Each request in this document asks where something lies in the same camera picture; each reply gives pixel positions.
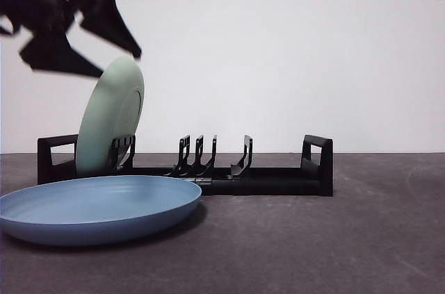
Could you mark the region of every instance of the gray tabletop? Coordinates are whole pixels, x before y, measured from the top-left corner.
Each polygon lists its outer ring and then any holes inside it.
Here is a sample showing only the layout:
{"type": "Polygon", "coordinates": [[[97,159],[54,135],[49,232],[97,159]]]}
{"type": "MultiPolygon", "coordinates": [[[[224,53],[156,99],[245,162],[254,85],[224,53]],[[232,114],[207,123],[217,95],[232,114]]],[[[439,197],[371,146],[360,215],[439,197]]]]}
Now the gray tabletop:
{"type": "MultiPolygon", "coordinates": [[[[1,194],[36,184],[36,157],[1,156],[1,194]]],[[[445,154],[336,154],[334,197],[202,197],[177,226],[103,247],[2,234],[1,293],[445,293],[444,214],[445,154]]]]}

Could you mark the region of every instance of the light green plate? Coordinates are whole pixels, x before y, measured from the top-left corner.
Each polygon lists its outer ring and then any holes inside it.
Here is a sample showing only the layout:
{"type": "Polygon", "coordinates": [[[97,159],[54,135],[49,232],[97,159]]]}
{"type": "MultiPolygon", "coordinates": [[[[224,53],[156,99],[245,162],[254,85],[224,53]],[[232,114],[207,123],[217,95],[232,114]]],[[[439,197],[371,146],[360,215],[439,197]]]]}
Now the light green plate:
{"type": "MultiPolygon", "coordinates": [[[[111,169],[111,143],[135,134],[143,102],[144,79],[137,64],[129,57],[114,60],[97,82],[83,114],[76,149],[80,177],[111,169]]],[[[120,150],[120,161],[127,149],[120,150]]]]}

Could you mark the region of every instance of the plate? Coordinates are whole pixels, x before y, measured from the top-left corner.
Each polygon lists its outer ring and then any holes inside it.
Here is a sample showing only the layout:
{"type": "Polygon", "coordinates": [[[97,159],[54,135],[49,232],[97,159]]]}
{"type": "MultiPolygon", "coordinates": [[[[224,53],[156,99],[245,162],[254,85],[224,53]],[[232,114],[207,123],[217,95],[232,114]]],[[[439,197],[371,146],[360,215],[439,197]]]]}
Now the plate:
{"type": "MultiPolygon", "coordinates": [[[[104,71],[93,90],[79,130],[76,171],[79,177],[109,173],[114,138],[132,136],[144,101],[143,75],[130,57],[120,57],[104,71]]],[[[121,148],[120,162],[128,147],[121,148]]]]}
{"type": "Polygon", "coordinates": [[[197,206],[201,188],[154,176],[73,179],[0,198],[0,225],[32,243],[85,246],[116,243],[167,229],[197,206]]]}

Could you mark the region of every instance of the black dish rack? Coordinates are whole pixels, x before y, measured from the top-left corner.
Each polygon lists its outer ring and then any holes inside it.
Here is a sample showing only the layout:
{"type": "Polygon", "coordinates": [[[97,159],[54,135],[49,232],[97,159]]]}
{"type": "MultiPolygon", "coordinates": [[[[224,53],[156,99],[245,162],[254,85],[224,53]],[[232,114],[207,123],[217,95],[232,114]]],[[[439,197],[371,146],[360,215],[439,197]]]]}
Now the black dish rack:
{"type": "MultiPolygon", "coordinates": [[[[187,179],[199,185],[203,195],[333,195],[333,148],[332,139],[306,135],[302,146],[300,167],[258,168],[252,167],[253,139],[244,137],[241,159],[229,168],[215,167],[217,137],[213,137],[211,158],[202,163],[204,136],[196,139],[195,160],[188,163],[190,136],[179,141],[178,161],[172,168],[134,167],[136,137],[114,139],[111,147],[109,170],[96,176],[149,175],[187,179]],[[311,147],[321,148],[319,163],[313,161],[311,147]],[[129,156],[118,165],[122,148],[130,148],[129,156]]],[[[75,159],[53,164],[51,148],[74,144],[77,135],[38,139],[38,184],[78,178],[75,159]]]]}

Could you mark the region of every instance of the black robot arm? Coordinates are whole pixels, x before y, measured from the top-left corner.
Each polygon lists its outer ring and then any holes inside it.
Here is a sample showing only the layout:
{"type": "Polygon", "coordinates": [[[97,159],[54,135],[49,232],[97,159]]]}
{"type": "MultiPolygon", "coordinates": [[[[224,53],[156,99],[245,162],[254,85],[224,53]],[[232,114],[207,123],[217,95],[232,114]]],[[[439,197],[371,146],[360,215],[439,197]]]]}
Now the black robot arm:
{"type": "Polygon", "coordinates": [[[20,55],[33,70],[100,77],[102,71],[73,50],[66,38],[78,11],[83,13],[82,28],[140,57],[140,47],[115,0],[0,0],[0,15],[13,25],[11,31],[0,27],[0,34],[14,35],[21,26],[32,32],[33,38],[20,55]]]}

